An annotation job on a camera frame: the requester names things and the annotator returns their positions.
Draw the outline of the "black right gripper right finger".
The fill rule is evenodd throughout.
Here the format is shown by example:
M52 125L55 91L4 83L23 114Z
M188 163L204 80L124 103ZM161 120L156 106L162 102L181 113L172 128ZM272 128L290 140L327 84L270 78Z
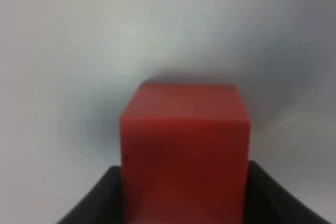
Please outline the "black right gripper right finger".
M244 223L328 223L281 187L256 162L248 165Z

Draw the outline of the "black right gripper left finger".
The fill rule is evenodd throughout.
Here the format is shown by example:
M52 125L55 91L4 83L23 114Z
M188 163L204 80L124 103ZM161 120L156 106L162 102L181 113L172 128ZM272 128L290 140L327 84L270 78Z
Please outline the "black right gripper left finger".
M60 224L123 224L121 167L111 166Z

